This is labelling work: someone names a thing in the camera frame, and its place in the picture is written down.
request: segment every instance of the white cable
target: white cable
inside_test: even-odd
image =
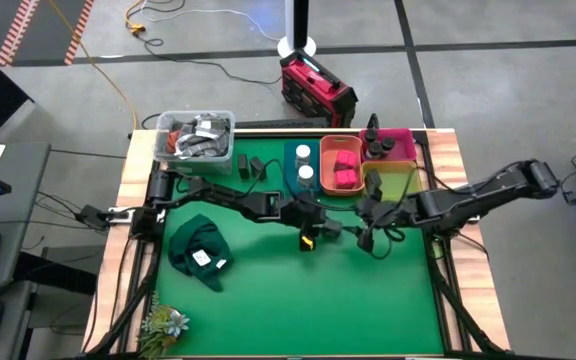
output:
[[[181,11],[178,12],[174,15],[170,15],[167,17],[162,17],[159,19],[154,19],[154,18],[150,18],[148,16],[146,16],[146,14],[144,14],[144,7],[146,7],[146,4],[148,4],[148,0],[144,1],[143,4],[141,4],[141,9],[139,11],[139,13],[141,14],[141,16],[143,16],[145,19],[150,20],[152,22],[159,22],[159,21],[166,21],[166,20],[172,20],[174,18],[176,18],[177,16],[181,16],[181,15],[185,15],[185,14],[190,14],[190,13],[194,13],[194,12],[199,12],[199,13],[220,13],[220,12],[227,12],[227,13],[231,13],[231,14],[237,14],[237,15],[242,15],[248,18],[248,20],[250,20],[250,22],[252,22],[253,24],[257,25],[257,27],[259,28],[259,31],[261,32],[261,34],[270,40],[273,41],[279,41],[281,39],[278,38],[274,38],[268,34],[266,34],[266,32],[264,31],[264,29],[262,29],[261,25],[259,25],[258,22],[256,22],[255,20],[253,20],[252,17],[250,17],[250,15],[244,13],[244,12],[240,12],[240,11],[235,11],[235,10],[229,10],[229,9],[219,9],[219,10],[186,10],[186,11]]]

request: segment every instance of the white tag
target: white tag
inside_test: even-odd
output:
[[[195,258],[195,261],[199,266],[204,266],[210,262],[210,258],[205,251],[199,250],[196,253],[192,254],[192,257]]]

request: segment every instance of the striped floor tape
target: striped floor tape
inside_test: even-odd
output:
[[[90,12],[92,11],[92,4],[94,1],[95,0],[85,0],[84,2],[84,7],[81,10],[81,15],[79,15],[79,21],[77,22],[77,26],[75,27],[75,33],[72,35],[72,39],[70,40],[70,46],[68,46],[68,51],[66,52],[66,58],[64,59],[64,62],[68,65],[72,64],[72,61],[75,58],[75,54],[77,54],[77,48],[79,47],[81,36],[84,33],[86,23],[88,22],[88,18],[90,17]]]
[[[8,30],[8,35],[1,46],[0,66],[12,64],[12,59],[15,57],[32,16],[35,14],[38,3],[39,0],[21,0],[17,14],[10,25],[10,30]]]

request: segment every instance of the wooden table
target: wooden table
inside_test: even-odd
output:
[[[340,131],[357,132],[356,129],[331,130],[336,133]],[[268,130],[263,129],[238,130],[237,132],[250,133],[267,131]],[[295,131],[295,129],[275,129],[273,131]],[[299,130],[299,132],[302,133],[309,131],[321,132],[322,129]],[[451,187],[457,187],[467,183],[455,131],[453,129],[433,129],[426,131],[436,176]],[[133,133],[128,155],[124,163],[116,206],[130,207],[143,205],[153,161],[155,136],[156,132],[153,130],[137,130]],[[421,154],[419,154],[418,157],[418,161],[423,162]],[[479,227],[476,225],[466,226],[462,229],[462,233],[483,243]],[[126,246],[126,241],[128,241],[127,239],[128,226],[114,226],[111,228],[106,243],[104,259],[99,271],[99,284],[97,288],[99,304],[96,325],[87,349],[94,347],[110,328],[112,307],[115,303],[115,291],[120,271],[120,261],[124,246]],[[119,298],[115,309],[115,318],[124,308],[136,247],[137,242],[130,240],[126,259],[121,269],[122,275],[121,283],[119,284]],[[453,240],[452,255],[457,272],[459,289],[465,307],[493,342],[504,349],[508,349],[508,338],[486,256],[473,246],[459,241],[458,238]],[[145,275],[145,271],[149,265],[149,256],[146,256],[145,260],[146,261],[143,261],[141,269],[142,277]],[[460,349],[461,344],[454,312],[446,301],[444,301],[444,303],[453,348]],[[129,330],[128,351],[135,351],[137,349],[137,334],[143,314],[142,305],[135,311],[132,319]],[[84,339],[88,338],[91,331],[92,318],[93,311],[91,309]]]

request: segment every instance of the small bottle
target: small bottle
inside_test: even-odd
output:
[[[377,140],[377,135],[378,133],[376,129],[366,129],[366,131],[364,131],[364,141],[366,144],[375,142],[375,140]]]
[[[297,184],[302,189],[310,188],[312,185],[312,180],[315,177],[315,171],[309,165],[304,165],[299,168],[297,172]]]
[[[383,149],[381,148],[381,143],[378,141],[373,141],[368,145],[366,149],[366,160],[377,160],[381,157]]]
[[[381,156],[387,158],[388,154],[390,154],[390,150],[392,150],[394,147],[395,147],[395,139],[391,137],[383,139],[381,141],[381,148],[383,150]]]
[[[308,145],[299,145],[297,146],[297,150],[295,151],[295,168],[299,169],[304,165],[308,165],[310,163],[310,146]]]

